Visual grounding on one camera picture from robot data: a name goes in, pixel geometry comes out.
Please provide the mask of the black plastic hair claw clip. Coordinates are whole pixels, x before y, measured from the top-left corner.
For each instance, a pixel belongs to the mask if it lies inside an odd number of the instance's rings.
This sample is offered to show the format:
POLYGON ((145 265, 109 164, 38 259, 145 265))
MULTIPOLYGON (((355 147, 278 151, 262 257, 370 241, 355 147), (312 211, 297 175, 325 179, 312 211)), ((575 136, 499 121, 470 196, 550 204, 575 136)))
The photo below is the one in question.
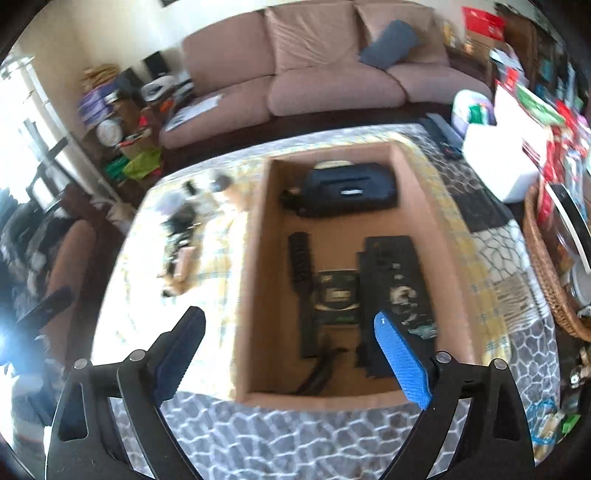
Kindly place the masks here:
POLYGON ((334 371, 335 360, 348 352, 347 348, 332 346, 331 339, 325 336, 322 339, 320 354, 310 375, 294 390, 296 396, 318 396, 328 385, 334 371))

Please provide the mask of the black and gold box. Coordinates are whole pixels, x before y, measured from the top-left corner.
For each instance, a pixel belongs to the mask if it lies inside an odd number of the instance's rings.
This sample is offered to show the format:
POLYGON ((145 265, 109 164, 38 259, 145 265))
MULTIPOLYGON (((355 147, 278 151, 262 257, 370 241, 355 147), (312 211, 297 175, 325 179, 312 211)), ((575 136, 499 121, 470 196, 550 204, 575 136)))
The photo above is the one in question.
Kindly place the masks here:
POLYGON ((360 280, 356 270, 325 270, 315 274, 315 317, 322 326, 360 323, 360 280))

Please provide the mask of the black round hairbrush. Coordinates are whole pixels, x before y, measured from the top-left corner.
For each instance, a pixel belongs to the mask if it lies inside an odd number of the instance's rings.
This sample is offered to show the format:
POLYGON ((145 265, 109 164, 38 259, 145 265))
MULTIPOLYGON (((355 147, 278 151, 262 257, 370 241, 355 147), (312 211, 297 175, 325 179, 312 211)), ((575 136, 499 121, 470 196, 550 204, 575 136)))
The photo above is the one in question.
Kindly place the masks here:
POLYGON ((298 323, 300 324, 300 353, 302 359, 318 356, 318 327, 315 323, 314 270, 311 262, 310 236, 294 232, 288 238, 290 253, 290 279, 298 298, 298 323))

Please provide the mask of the black patterned flat box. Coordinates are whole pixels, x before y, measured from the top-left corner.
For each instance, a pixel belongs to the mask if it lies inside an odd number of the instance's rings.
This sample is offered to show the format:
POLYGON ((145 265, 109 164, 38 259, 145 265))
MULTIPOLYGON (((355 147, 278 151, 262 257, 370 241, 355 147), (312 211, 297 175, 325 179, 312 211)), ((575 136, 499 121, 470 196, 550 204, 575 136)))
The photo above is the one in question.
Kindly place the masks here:
POLYGON ((435 353, 437 325, 415 244, 409 236, 368 237, 358 254, 361 343, 358 364, 370 378, 391 378, 393 371, 374 331, 384 311, 410 335, 413 350, 435 353))

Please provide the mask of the brown chair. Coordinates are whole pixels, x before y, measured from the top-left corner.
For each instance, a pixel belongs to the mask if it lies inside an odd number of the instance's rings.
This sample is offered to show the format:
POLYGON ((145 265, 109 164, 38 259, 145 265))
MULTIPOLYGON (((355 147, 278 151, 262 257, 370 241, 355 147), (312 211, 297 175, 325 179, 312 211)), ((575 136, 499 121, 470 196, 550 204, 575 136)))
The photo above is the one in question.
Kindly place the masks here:
POLYGON ((74 218, 74 224, 56 254, 47 292, 68 287, 73 302, 43 327, 42 333, 49 339, 52 356, 69 368, 76 360, 90 357, 102 301, 124 236, 73 184, 62 191, 58 205, 74 218))

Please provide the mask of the wicker basket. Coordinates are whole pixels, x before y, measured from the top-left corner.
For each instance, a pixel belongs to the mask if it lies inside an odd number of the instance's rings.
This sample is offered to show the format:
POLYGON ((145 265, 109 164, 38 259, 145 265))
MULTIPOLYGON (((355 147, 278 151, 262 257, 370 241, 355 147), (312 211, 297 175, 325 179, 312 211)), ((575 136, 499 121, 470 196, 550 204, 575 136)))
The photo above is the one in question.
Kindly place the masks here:
POLYGON ((524 200, 523 235, 531 265, 555 322, 569 335, 591 341, 590 321, 577 317, 559 282, 559 276, 536 222, 538 187, 531 186, 524 200))

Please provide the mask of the cardboard box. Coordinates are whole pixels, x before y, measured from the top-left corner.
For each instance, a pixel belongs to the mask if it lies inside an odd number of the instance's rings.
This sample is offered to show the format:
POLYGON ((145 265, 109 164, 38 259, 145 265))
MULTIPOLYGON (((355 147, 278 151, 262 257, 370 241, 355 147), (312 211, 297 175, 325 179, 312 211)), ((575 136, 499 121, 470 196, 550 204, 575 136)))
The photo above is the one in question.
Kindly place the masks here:
POLYGON ((249 218, 235 398, 352 411, 406 398, 374 332, 384 314, 428 365, 477 364, 477 301, 437 172, 399 141, 266 162, 249 218))

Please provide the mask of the black zip pouch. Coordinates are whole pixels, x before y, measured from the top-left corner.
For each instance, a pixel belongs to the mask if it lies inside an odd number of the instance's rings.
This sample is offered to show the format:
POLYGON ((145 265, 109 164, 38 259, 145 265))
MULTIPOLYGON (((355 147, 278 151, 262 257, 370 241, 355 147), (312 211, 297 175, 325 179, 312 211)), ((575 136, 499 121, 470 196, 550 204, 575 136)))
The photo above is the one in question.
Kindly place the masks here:
POLYGON ((301 218, 329 218, 396 208, 399 203, 394 171, 378 163, 314 168, 297 192, 280 195, 283 208, 301 218))

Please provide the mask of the white storage container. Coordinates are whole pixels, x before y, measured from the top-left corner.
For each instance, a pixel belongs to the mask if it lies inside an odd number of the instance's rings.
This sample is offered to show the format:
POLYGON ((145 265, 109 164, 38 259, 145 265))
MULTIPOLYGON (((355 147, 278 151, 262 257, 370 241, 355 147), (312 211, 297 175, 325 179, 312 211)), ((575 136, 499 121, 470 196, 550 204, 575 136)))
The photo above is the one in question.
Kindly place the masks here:
POLYGON ((523 201, 538 179, 539 170, 524 153, 522 142, 502 127, 470 124, 462 152, 483 184, 503 203, 523 201))

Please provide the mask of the pink brown sofa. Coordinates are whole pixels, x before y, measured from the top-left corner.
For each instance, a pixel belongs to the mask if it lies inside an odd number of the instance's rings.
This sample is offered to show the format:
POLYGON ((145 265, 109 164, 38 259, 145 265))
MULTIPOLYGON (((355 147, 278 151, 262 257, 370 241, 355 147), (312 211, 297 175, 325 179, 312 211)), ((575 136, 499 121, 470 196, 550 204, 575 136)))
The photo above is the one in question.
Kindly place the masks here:
POLYGON ((297 2, 239 14, 186 36, 183 65, 192 104, 212 107, 160 130, 176 150, 276 118, 345 110, 450 105, 490 87, 451 64, 435 10, 409 1, 297 2), (421 45, 386 71, 360 53, 394 20, 410 24, 421 45))

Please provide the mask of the dark blue cushion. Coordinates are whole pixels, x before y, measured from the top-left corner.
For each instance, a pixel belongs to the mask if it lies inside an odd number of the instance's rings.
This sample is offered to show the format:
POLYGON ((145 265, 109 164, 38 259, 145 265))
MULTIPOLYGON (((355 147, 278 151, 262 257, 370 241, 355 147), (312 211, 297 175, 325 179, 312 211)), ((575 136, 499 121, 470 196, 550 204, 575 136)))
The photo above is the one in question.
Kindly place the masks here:
POLYGON ((386 71, 405 60, 420 45, 420 36, 410 24, 394 20, 377 40, 363 49, 360 63, 386 71))

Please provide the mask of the red box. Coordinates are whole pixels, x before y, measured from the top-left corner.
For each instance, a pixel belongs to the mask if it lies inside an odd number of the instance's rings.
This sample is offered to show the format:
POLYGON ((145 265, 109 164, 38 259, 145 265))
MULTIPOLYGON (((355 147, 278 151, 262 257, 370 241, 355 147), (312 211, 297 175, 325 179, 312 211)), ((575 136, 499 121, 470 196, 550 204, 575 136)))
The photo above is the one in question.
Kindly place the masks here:
POLYGON ((465 29, 494 40, 504 40, 505 20, 484 10, 463 6, 465 29))

